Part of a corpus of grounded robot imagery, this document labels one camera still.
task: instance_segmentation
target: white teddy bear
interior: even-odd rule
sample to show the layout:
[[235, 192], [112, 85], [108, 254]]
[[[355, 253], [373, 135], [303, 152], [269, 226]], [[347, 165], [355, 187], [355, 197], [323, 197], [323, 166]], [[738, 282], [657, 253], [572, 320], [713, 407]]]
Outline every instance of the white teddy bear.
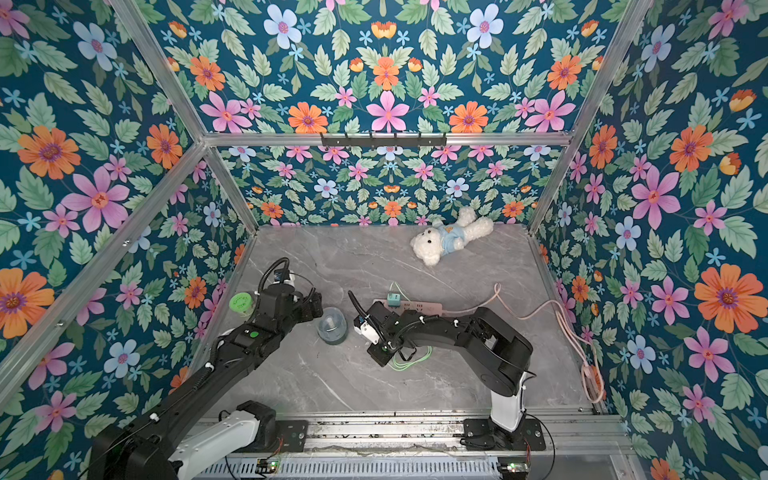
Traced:
[[462, 207], [458, 211], [458, 220], [453, 225], [445, 226], [435, 222], [426, 231], [411, 239], [411, 247], [416, 256], [424, 260], [426, 266], [435, 266], [440, 257], [456, 250], [462, 250], [467, 243], [485, 237], [493, 231], [493, 220], [487, 217], [477, 218], [471, 207]]

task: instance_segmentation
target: blue flower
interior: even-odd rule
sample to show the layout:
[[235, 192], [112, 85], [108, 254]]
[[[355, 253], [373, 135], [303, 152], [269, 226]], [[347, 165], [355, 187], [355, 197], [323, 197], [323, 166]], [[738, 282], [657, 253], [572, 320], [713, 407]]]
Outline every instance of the blue flower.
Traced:
[[8, 95], [8, 97], [3, 98], [5, 103], [9, 104], [13, 102], [13, 106], [16, 108], [18, 108], [18, 104], [26, 103], [26, 100], [24, 98], [19, 97], [19, 95], [21, 94], [20, 91], [18, 90], [10, 91], [6, 87], [3, 87], [2, 90], [3, 90], [3, 93]]
[[402, 45], [403, 47], [406, 46], [406, 42], [409, 41], [411, 38], [408, 36], [408, 31], [398, 31], [397, 32], [397, 42]]
[[299, 24], [296, 26], [296, 28], [298, 28], [299, 30], [301, 30], [301, 32], [302, 32], [304, 35], [306, 35], [306, 34], [310, 33], [310, 31], [311, 31], [310, 27], [311, 27], [311, 26], [312, 26], [312, 24], [311, 24], [311, 23], [306, 23], [306, 22], [304, 21], [304, 19], [303, 19], [303, 18], [300, 18], [300, 19], [299, 19]]
[[28, 266], [38, 262], [32, 258], [34, 254], [33, 250], [28, 250], [27, 253], [22, 253], [21, 250], [13, 250], [13, 256], [16, 257], [16, 260], [11, 262], [11, 266], [19, 265], [22, 270], [26, 270]]
[[715, 98], [712, 99], [712, 102], [716, 104], [715, 106], [719, 107], [721, 103], [728, 102], [728, 91], [730, 90], [730, 87], [725, 87], [723, 90], [717, 89], [715, 90]]
[[88, 363], [88, 362], [86, 360], [83, 360], [83, 356], [82, 355], [78, 355], [78, 359], [77, 360], [70, 360], [68, 365], [72, 369], [69, 371], [69, 374], [70, 375], [74, 375], [75, 373], [82, 373], [83, 367], [85, 366], [86, 363]]
[[82, 450], [80, 452], [78, 452], [77, 454], [75, 454], [74, 452], [70, 452], [69, 453], [69, 462], [64, 464], [64, 468], [69, 468], [69, 471], [73, 472], [74, 468], [76, 466], [78, 466], [78, 463], [83, 461], [83, 459], [80, 458], [80, 455], [82, 455], [82, 454], [83, 454]]
[[57, 6], [54, 6], [53, 13], [51, 14], [53, 18], [56, 18], [60, 24], [69, 23], [69, 20], [67, 19], [67, 12], [62, 12], [58, 9]]
[[754, 110], [752, 108], [749, 108], [746, 111], [746, 117], [737, 118], [736, 123], [741, 124], [741, 127], [739, 127], [739, 131], [742, 131], [747, 127], [755, 128], [755, 120], [759, 120], [763, 117], [763, 114], [752, 115], [753, 112]]
[[472, 28], [472, 26], [467, 23], [467, 18], [466, 17], [464, 17], [462, 19], [462, 23], [457, 23], [456, 24], [456, 30], [460, 31], [462, 33], [462, 35], [465, 34], [467, 32], [467, 30], [469, 30], [470, 28]]
[[38, 223], [40, 219], [40, 217], [33, 217], [32, 212], [27, 212], [26, 218], [20, 218], [17, 221], [19, 225], [26, 225], [26, 230], [31, 232], [33, 228], [40, 228], [40, 224]]
[[107, 389], [107, 390], [111, 389], [112, 388], [112, 384], [117, 382], [117, 380], [118, 380], [118, 379], [116, 379], [114, 377], [114, 373], [110, 373], [109, 375], [105, 375], [105, 376], [101, 377], [101, 379], [104, 380], [104, 385], [101, 386], [102, 390], [103, 389]]
[[712, 265], [714, 263], [715, 265], [720, 266], [720, 262], [725, 260], [725, 255], [720, 255], [720, 249], [717, 247], [712, 249], [712, 253], [706, 252], [704, 255], [710, 259], [710, 261], [707, 262], [707, 265]]
[[746, 420], [748, 422], [753, 422], [758, 429], [761, 429], [764, 423], [768, 423], [768, 419], [760, 416], [760, 412], [758, 412], [757, 407], [751, 410], [746, 409], [746, 412], [750, 414], [750, 416], [748, 416]]

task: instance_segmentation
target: table surface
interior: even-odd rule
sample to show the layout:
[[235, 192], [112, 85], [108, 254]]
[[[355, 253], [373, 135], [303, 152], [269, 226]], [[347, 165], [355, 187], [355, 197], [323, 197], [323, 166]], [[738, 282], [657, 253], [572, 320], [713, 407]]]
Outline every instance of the table surface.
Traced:
[[[530, 313], [547, 300], [526, 233], [519, 225], [497, 224], [493, 233], [471, 242], [434, 267], [415, 257], [410, 239], [423, 227], [264, 227], [247, 261], [237, 291], [256, 289], [263, 271], [277, 258], [289, 257], [293, 272], [309, 279], [324, 306], [342, 310], [349, 324], [347, 339], [325, 344], [312, 323], [299, 324], [280, 348], [235, 385], [209, 415], [247, 400], [281, 413], [362, 410], [436, 410], [489, 408], [491, 393], [457, 352], [433, 349], [426, 361], [405, 372], [379, 367], [366, 353], [368, 343], [355, 333], [352, 290], [363, 308], [384, 298], [396, 281], [411, 300], [440, 302], [447, 310], [464, 310], [485, 302], [494, 283], [516, 313]], [[308, 291], [298, 279], [296, 287]], [[576, 357], [551, 309], [530, 320], [512, 319], [494, 301], [490, 306], [533, 345], [532, 372], [526, 383], [527, 406], [582, 406]], [[231, 311], [219, 331], [241, 323]], [[425, 352], [419, 349], [417, 357]]]

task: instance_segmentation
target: aluminum frame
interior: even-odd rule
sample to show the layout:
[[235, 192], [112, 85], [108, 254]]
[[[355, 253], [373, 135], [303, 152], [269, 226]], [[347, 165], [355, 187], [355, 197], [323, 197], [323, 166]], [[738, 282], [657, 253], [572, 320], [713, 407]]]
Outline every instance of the aluminum frame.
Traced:
[[560, 155], [549, 176], [547, 186], [541, 192], [536, 214], [528, 225], [531, 235], [536, 235], [539, 226], [544, 221], [547, 210], [549, 210], [552, 202], [554, 202], [560, 186], [568, 173], [568, 165], [578, 154], [578, 149], [584, 142], [584, 137], [586, 137], [587, 131], [595, 115], [598, 113], [603, 97], [608, 93], [608, 88], [611, 86], [611, 82], [613, 82], [621, 62], [624, 61], [624, 57], [627, 51], [629, 51], [629, 46], [643, 23], [645, 14], [653, 3], [654, 0], [631, 0], [624, 11], [624, 16], [619, 21], [614, 37], [611, 39], [611, 43], [605, 52], [603, 65], [600, 67], [598, 74], [595, 75], [592, 88], [590, 88], [587, 98], [584, 99], [584, 103], [581, 104], [581, 109], [576, 116], [572, 141]]

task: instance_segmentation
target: floral wallpaper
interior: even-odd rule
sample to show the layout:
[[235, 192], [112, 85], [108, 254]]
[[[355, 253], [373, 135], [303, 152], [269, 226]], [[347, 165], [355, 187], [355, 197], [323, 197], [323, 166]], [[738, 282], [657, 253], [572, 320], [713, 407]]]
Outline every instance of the floral wallpaper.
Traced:
[[201, 161], [5, 407], [0, 478], [77, 478], [104, 427], [177, 388], [246, 236]]
[[647, 474], [765, 479], [768, 3], [655, 5], [541, 252]]
[[0, 358], [189, 144], [137, 55], [104, 3], [0, 2]]

